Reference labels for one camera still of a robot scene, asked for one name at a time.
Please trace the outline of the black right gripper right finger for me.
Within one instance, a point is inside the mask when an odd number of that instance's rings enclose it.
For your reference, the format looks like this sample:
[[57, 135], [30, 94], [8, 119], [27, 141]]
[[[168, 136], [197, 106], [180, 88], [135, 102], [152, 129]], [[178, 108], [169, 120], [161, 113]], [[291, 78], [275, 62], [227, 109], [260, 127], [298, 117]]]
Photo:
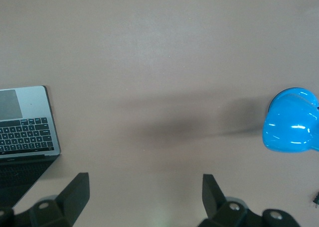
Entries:
[[207, 214], [200, 227], [298, 227], [287, 212], [266, 209], [262, 215], [252, 212], [237, 198], [226, 198], [211, 174], [202, 178], [202, 202]]

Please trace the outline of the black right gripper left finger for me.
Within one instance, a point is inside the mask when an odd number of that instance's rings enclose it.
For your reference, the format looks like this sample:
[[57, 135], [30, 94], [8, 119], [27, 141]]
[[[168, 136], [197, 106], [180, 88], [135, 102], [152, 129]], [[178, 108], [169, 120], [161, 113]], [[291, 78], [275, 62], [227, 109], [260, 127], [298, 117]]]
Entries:
[[0, 208], [2, 227], [72, 227], [89, 201], [89, 174], [78, 173], [57, 196], [42, 199], [28, 210], [15, 214]]

